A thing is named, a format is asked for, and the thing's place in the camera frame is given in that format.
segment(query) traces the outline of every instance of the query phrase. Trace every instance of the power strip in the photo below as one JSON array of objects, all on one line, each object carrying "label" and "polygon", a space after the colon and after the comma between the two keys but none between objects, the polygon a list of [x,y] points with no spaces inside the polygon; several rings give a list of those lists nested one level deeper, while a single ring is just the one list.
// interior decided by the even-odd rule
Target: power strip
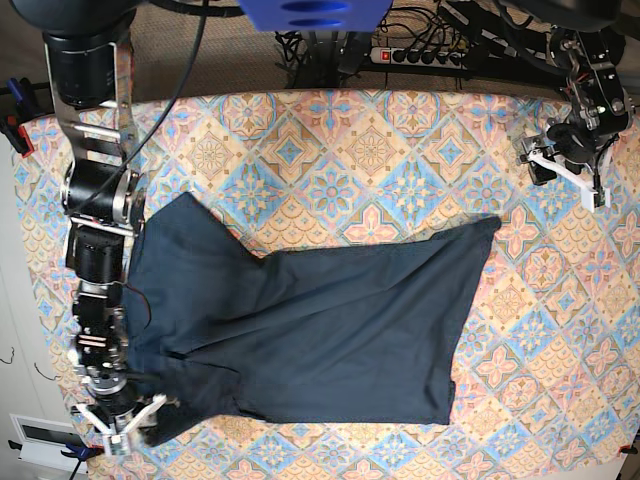
[{"label": "power strip", "polygon": [[434,55],[432,52],[420,52],[413,49],[406,51],[404,48],[373,47],[370,54],[372,63],[387,65],[412,65],[414,67],[439,67],[456,70],[466,70],[462,65],[462,55],[458,52],[449,54],[439,52]]}]

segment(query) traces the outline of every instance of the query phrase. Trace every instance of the tiled pattern fabric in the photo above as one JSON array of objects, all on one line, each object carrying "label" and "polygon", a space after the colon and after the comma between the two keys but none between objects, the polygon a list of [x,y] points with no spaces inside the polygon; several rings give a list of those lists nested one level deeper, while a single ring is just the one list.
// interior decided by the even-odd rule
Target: tiled pattern fabric
[{"label": "tiled pattern fabric", "polygon": [[[147,129],[162,104],[137,106]],[[250,250],[427,238],[496,213],[504,226],[453,365],[450,426],[210,419],[94,478],[506,480],[608,462],[640,426],[640,132],[621,135],[595,215],[558,179],[531,185],[513,145],[567,106],[379,91],[182,100],[144,150],[147,216],[191,191]],[[108,113],[92,113],[108,120]],[[70,147],[27,125],[16,199],[40,322],[65,403],[86,401],[65,351],[72,273],[59,202]],[[78,423],[86,432],[86,425]]]}]

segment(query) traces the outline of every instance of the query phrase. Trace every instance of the dark blue cloth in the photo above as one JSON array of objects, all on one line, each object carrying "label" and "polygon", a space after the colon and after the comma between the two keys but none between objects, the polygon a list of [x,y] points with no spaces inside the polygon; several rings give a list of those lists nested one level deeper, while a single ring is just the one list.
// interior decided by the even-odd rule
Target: dark blue cloth
[{"label": "dark blue cloth", "polygon": [[153,444],[219,414],[448,424],[453,353],[497,217],[430,240],[250,254],[184,194],[147,222],[126,292],[132,369],[180,400]]}]

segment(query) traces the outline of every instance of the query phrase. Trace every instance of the robotic arm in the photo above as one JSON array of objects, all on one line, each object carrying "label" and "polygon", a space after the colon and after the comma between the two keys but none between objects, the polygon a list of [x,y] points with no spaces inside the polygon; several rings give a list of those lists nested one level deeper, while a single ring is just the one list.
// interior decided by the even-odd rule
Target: robotic arm
[{"label": "robotic arm", "polygon": [[[80,332],[69,358],[95,398],[95,404],[76,408],[101,432],[107,455],[130,454],[141,441],[144,428],[153,426],[154,413],[166,402],[163,394],[139,394],[132,381],[135,376],[127,370],[127,340],[121,325],[125,316],[121,306],[126,283],[125,241],[135,238],[144,227],[145,191],[132,162],[141,144],[131,113],[129,34],[135,8],[142,0],[11,1],[28,23],[43,31],[55,113],[73,151],[62,187],[62,205],[71,221],[66,265],[80,279],[73,302]],[[529,164],[536,183],[558,173],[573,175],[567,178],[582,182],[591,208],[606,204],[608,192],[600,185],[599,169],[610,159],[611,138],[629,125],[631,107],[598,30],[615,19],[620,0],[513,2],[565,27],[554,33],[550,51],[556,68],[566,71],[573,93],[571,115],[550,125],[545,134],[525,139],[522,161]],[[222,9],[229,7],[206,4],[197,7],[201,10],[183,13],[198,14],[206,9],[213,16],[242,13],[237,7],[223,13]],[[100,106],[114,110],[115,128],[81,120],[80,109]],[[89,160],[89,152],[115,157],[121,164]],[[594,175],[593,186],[577,176],[582,168]]]}]

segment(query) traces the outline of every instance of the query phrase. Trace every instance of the patterned tablecloth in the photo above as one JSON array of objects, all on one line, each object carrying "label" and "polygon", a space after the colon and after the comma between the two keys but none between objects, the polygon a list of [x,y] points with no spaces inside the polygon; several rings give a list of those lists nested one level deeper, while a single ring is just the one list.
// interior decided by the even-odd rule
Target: patterned tablecloth
[{"label": "patterned tablecloth", "polygon": [[[146,131],[163,104],[140,105]],[[399,242],[498,213],[458,345],[451,425],[204,422],[91,463],[93,478],[506,480],[608,462],[640,426],[640,132],[625,132],[592,215],[559,179],[538,188],[512,147],[567,106],[418,92],[242,94],[178,102],[142,159],[147,215],[193,192],[249,249]],[[91,113],[95,121],[109,112]],[[67,405],[86,400],[65,350],[75,278],[59,189],[70,146],[27,125],[16,199],[40,321]],[[78,424],[86,431],[86,426]]]}]

